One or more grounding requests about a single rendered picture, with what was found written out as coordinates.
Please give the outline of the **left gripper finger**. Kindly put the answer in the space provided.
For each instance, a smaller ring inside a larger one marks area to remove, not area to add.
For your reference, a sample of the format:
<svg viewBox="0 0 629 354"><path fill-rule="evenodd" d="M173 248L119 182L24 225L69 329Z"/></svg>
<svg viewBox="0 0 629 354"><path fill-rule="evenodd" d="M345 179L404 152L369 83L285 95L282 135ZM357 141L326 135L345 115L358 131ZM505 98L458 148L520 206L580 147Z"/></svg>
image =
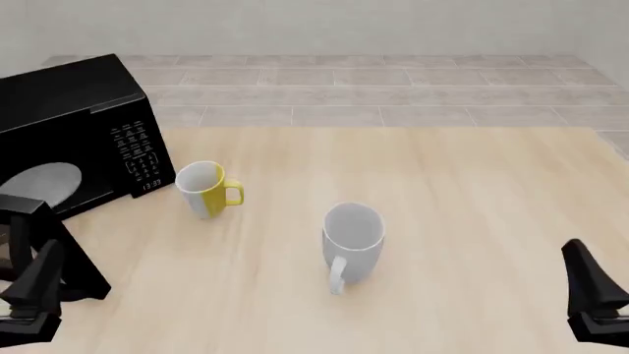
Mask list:
<svg viewBox="0 0 629 354"><path fill-rule="evenodd" d="M49 240L26 270L0 292L0 319L36 319L62 315L59 288L65 254L62 245Z"/></svg>

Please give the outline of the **grey glass turntable plate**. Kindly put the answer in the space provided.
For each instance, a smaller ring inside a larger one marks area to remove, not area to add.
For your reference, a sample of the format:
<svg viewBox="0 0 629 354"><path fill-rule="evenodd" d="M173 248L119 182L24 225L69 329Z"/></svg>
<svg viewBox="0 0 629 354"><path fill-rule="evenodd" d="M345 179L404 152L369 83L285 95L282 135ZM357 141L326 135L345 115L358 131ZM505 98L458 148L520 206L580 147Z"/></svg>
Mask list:
<svg viewBox="0 0 629 354"><path fill-rule="evenodd" d="M50 207L68 200L80 187L82 172L66 162L40 164L0 185L0 194L45 201Z"/></svg>

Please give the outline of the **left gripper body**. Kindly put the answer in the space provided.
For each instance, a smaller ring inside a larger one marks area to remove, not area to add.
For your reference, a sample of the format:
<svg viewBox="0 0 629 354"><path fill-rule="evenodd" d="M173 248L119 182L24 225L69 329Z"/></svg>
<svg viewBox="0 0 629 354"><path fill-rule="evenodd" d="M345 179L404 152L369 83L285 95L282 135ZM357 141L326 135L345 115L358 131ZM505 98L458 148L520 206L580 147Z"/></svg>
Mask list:
<svg viewBox="0 0 629 354"><path fill-rule="evenodd" d="M0 316L0 344L50 342L61 322L60 315L34 307L11 309Z"/></svg>

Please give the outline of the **pale grey mug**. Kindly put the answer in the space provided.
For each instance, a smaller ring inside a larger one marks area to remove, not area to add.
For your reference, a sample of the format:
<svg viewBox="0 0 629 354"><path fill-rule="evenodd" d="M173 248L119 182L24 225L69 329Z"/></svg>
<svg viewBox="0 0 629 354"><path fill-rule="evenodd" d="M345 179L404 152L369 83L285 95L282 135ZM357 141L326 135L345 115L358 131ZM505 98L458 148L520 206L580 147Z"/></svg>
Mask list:
<svg viewBox="0 0 629 354"><path fill-rule="evenodd" d="M361 203L339 203L323 218L322 254L329 268L331 294L366 279L375 268L384 244L383 217Z"/></svg>

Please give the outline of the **black microwave door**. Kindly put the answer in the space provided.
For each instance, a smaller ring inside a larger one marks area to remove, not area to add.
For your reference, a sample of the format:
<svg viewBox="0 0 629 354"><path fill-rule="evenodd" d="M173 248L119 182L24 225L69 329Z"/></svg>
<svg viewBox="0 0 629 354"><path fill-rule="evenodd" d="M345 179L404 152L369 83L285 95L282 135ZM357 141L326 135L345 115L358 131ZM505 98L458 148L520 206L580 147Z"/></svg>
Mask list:
<svg viewBox="0 0 629 354"><path fill-rule="evenodd" d="M0 194L0 280L18 279L51 240L64 250L61 300L104 300L111 285L48 203Z"/></svg>

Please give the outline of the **black microwave oven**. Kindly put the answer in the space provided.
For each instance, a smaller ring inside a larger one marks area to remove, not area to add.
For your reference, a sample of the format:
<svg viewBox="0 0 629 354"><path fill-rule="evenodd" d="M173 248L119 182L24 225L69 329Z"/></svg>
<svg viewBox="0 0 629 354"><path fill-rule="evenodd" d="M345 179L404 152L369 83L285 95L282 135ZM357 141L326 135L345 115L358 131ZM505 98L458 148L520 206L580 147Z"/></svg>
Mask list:
<svg viewBox="0 0 629 354"><path fill-rule="evenodd" d="M52 162L82 173L53 207L61 219L175 181L149 99L117 55L0 79L0 185Z"/></svg>

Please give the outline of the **yellow and white mug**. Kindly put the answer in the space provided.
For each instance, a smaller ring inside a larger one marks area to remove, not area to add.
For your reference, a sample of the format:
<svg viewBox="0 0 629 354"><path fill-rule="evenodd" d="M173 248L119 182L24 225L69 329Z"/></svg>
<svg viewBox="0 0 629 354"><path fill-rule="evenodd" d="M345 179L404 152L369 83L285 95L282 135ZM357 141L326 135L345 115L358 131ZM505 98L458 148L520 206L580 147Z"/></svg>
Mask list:
<svg viewBox="0 0 629 354"><path fill-rule="evenodd" d="M215 218L245 199L243 185L226 177L224 167L215 161L196 161L182 168L175 185L198 217Z"/></svg>

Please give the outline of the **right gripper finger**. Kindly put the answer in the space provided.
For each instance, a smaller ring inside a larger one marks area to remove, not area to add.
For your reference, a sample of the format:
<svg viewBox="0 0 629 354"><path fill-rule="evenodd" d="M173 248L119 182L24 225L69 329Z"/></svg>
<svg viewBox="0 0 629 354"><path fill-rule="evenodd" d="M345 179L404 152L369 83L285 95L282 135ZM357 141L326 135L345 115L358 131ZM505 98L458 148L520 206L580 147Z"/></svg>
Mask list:
<svg viewBox="0 0 629 354"><path fill-rule="evenodd" d="M561 247L568 279L569 318L587 313L594 318L620 318L629 306L629 293L600 267L586 245L571 239Z"/></svg>

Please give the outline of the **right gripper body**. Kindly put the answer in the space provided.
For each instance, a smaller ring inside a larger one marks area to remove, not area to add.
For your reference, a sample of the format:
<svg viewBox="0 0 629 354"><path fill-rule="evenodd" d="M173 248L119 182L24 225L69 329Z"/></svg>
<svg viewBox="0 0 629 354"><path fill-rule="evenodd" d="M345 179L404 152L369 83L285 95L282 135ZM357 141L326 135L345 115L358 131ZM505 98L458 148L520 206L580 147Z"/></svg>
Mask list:
<svg viewBox="0 0 629 354"><path fill-rule="evenodd" d="M629 315L593 317L587 312L579 312L567 322L579 342L629 346Z"/></svg>

